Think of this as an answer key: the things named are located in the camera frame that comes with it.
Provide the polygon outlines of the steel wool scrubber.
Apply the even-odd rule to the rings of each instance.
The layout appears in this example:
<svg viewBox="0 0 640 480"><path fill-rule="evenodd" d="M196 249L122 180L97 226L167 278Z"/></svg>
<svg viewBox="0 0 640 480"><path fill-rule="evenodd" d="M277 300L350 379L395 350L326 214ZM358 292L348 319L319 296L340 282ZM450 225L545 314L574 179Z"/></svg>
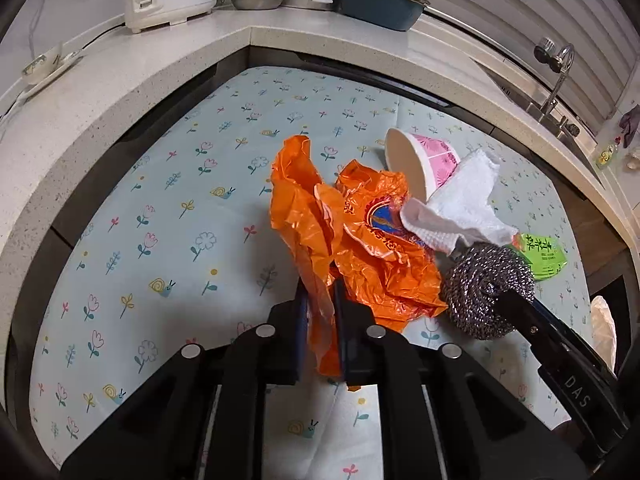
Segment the steel wool scrubber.
<svg viewBox="0 0 640 480"><path fill-rule="evenodd" d="M459 330L474 339L493 340L514 331L494 310L499 296L507 290L534 299L535 281L529 266L510 247L476 243L454 260L442 279L440 296Z"/></svg>

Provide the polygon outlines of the white hanging cloth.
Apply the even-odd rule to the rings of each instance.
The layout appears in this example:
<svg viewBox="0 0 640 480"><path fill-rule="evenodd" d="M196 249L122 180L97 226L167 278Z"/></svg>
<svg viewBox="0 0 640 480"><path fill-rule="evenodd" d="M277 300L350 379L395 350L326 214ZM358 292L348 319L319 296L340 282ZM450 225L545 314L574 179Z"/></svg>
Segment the white hanging cloth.
<svg viewBox="0 0 640 480"><path fill-rule="evenodd" d="M626 167L630 171L640 170L640 148L635 148L626 158Z"/></svg>

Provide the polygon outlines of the pink paper cup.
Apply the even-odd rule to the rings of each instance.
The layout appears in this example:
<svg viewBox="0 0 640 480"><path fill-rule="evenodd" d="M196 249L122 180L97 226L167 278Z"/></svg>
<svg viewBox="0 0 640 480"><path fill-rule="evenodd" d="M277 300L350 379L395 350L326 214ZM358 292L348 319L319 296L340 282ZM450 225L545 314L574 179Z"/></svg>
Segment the pink paper cup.
<svg viewBox="0 0 640 480"><path fill-rule="evenodd" d="M412 197L422 203L454 173L460 157L446 141L389 128L384 141L386 167L407 180Z"/></svg>

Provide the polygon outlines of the blue basin with steel bowl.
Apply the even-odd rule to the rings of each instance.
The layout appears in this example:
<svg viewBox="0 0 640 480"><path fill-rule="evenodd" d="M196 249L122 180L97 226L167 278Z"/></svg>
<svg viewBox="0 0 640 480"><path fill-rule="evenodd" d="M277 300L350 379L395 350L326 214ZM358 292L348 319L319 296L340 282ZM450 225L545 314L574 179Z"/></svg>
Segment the blue basin with steel bowl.
<svg viewBox="0 0 640 480"><path fill-rule="evenodd" d="M340 0L340 12L376 26L406 32L430 5L428 0Z"/></svg>

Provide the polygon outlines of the floral tablecloth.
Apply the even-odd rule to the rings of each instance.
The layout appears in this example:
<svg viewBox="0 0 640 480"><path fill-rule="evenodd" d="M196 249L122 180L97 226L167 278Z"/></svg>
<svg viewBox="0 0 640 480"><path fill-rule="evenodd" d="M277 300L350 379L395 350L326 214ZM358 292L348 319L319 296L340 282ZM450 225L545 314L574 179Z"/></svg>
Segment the floral tablecloth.
<svg viewBox="0 0 640 480"><path fill-rule="evenodd" d="M32 361L32 428L61 465L190 342L228 344L293 295L290 252L270 226L271 165L303 134L328 183L353 160L381 170L391 128L498 162L490 204L550 236L565 268L537 297L590 339L585 271L552 181L518 152L431 105L348 79L253 67L171 126L115 184L81 234L44 314Z"/></svg>

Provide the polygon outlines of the purple hanging cloth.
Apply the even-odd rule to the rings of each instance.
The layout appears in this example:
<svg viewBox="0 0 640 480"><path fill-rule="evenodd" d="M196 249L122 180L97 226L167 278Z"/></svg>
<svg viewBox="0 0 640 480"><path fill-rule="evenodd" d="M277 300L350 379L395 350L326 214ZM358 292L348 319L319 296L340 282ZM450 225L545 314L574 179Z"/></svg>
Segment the purple hanging cloth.
<svg viewBox="0 0 640 480"><path fill-rule="evenodd" d="M620 118L620 130L623 135L623 147L628 148L640 124L640 105L636 104L629 112Z"/></svg>

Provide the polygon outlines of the green dish soap bottle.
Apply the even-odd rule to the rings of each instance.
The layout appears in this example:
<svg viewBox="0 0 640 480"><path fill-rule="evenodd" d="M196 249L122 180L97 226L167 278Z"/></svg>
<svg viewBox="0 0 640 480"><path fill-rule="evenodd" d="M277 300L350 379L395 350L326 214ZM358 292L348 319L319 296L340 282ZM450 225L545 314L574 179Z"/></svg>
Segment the green dish soap bottle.
<svg viewBox="0 0 640 480"><path fill-rule="evenodd" d="M596 157L596 165L599 169L608 166L618 151L618 145L615 142L608 144Z"/></svg>

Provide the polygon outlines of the green tea packet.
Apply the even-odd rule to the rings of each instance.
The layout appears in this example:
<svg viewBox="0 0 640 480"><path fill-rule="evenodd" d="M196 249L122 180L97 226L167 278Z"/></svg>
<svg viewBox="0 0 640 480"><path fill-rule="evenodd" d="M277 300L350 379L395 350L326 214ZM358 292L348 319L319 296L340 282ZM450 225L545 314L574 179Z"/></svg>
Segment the green tea packet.
<svg viewBox="0 0 640 480"><path fill-rule="evenodd" d="M525 261L535 281L553 278L567 264L562 247L554 237L518 233L512 247Z"/></svg>

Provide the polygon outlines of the white-lined trash bin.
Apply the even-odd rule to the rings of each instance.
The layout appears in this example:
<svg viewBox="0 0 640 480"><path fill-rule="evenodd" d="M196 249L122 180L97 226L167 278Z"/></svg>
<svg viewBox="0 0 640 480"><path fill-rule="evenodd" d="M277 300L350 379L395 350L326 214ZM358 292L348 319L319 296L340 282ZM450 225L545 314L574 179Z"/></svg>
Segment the white-lined trash bin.
<svg viewBox="0 0 640 480"><path fill-rule="evenodd" d="M594 350L612 372L616 361L617 337L611 310L602 296L595 296L591 300L590 309Z"/></svg>

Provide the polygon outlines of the window roller blind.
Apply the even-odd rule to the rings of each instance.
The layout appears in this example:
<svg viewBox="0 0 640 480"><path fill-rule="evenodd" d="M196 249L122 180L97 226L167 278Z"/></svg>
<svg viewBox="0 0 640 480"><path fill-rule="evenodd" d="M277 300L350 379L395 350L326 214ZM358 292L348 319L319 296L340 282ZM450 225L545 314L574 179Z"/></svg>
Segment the window roller blind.
<svg viewBox="0 0 640 480"><path fill-rule="evenodd" d="M572 44L575 61L559 93L592 131L622 97L639 57L639 32L618 0L428 0L431 10L512 56L547 86L558 79L536 61L542 38Z"/></svg>

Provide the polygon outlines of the white paper towel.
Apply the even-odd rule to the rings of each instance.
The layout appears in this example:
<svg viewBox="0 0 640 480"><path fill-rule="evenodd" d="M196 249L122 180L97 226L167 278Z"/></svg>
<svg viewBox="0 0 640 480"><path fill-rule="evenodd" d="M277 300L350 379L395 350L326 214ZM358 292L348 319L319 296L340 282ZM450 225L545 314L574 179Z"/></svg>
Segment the white paper towel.
<svg viewBox="0 0 640 480"><path fill-rule="evenodd" d="M466 156L425 202L410 198L400 210L404 228L435 252L449 256L459 244L506 246L518 229L502 222L490 204L500 165L484 151Z"/></svg>

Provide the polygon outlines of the orange plastic bag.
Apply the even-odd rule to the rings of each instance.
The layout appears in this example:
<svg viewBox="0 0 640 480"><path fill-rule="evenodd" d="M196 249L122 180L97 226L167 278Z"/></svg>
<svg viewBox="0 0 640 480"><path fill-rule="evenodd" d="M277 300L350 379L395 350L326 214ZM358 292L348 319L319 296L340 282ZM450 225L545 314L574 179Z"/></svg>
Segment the orange plastic bag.
<svg viewBox="0 0 640 480"><path fill-rule="evenodd" d="M270 222L288 246L309 297L308 344L317 370L341 375L330 287L332 263L343 237L344 200L323 182L310 158L310 140L291 136L271 167Z"/></svg>

